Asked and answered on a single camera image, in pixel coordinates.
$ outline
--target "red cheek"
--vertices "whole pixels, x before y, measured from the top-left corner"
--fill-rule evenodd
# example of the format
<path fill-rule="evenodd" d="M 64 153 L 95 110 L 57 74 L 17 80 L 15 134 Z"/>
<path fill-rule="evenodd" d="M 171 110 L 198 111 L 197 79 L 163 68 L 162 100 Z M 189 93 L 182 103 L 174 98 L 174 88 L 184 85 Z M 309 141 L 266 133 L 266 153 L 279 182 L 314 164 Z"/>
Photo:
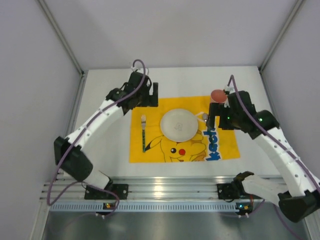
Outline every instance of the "red cheek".
<path fill-rule="evenodd" d="M 182 155 L 182 156 L 185 155 L 185 154 L 186 154 L 186 150 L 180 149 L 180 150 L 179 150 L 179 154 Z"/>

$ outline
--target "white table surface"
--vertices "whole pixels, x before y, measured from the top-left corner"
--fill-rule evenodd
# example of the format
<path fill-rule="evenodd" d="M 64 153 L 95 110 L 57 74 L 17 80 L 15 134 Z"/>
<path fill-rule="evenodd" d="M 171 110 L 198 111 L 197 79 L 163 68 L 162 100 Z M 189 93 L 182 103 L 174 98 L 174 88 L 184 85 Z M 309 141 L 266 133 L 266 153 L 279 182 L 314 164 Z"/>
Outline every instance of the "white table surface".
<path fill-rule="evenodd" d="M 130 69 L 90 70 L 87 75 L 75 127 L 81 126 L 101 105 L 110 90 L 127 82 Z M 271 110 L 256 66 L 150 68 L 149 77 L 159 83 L 159 98 L 208 96 L 223 89 L 233 74 L 239 90 L 250 93 L 257 111 Z M 234 176 L 251 171 L 275 176 L 279 172 L 249 135 L 236 131 L 241 158 L 205 162 L 129 163 L 131 112 L 115 122 L 88 152 L 91 162 L 108 176 L 207 177 Z"/>

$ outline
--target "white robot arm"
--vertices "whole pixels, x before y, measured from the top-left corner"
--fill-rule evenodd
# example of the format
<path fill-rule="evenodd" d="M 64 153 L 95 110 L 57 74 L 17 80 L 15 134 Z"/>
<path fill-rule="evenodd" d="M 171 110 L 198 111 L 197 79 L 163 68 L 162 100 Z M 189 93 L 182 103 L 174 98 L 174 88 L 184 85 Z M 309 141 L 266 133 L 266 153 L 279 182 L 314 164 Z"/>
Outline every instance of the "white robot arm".
<path fill-rule="evenodd" d="M 54 141 L 55 163 L 78 182 L 108 190 L 113 181 L 99 171 L 86 153 L 112 123 L 135 107 L 158 106 L 158 83 L 138 71 L 133 71 L 128 82 L 115 88 L 105 97 L 101 106 L 78 129 L 67 137 Z"/>
<path fill-rule="evenodd" d="M 210 103 L 207 127 L 214 128 L 215 117 L 219 116 L 219 128 L 248 133 L 268 155 L 286 183 L 286 186 L 275 184 L 247 171 L 238 174 L 231 183 L 236 195 L 256 195 L 272 202 L 292 222 L 298 222 L 319 209 L 320 180 L 289 145 L 272 113 L 267 110 L 256 112 L 249 93 L 238 91 L 233 75 L 224 91 L 226 103 Z"/>

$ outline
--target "fork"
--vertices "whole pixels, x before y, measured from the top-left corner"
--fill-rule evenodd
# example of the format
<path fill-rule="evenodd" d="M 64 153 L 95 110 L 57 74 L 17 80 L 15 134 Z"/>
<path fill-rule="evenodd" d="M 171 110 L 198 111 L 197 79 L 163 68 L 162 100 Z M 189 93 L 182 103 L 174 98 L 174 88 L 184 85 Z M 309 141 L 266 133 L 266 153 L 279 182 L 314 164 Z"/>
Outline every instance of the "fork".
<path fill-rule="evenodd" d="M 147 119 L 146 115 L 141 115 L 141 126 L 142 126 L 142 151 L 146 152 L 146 125 Z"/>

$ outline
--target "white wall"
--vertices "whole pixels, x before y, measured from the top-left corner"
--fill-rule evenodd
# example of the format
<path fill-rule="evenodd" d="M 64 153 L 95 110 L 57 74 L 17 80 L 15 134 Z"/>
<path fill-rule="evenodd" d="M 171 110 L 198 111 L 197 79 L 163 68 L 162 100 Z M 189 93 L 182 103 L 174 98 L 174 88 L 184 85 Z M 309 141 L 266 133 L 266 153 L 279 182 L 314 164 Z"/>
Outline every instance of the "white wall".
<path fill-rule="evenodd" d="M 296 0 L 46 0 L 84 69 L 260 65 Z"/>
<path fill-rule="evenodd" d="M 35 0 L 0 2 L 0 235 L 29 237 L 79 75 Z"/>
<path fill-rule="evenodd" d="M 264 76 L 282 128 L 320 177 L 320 1 L 307 0 Z"/>

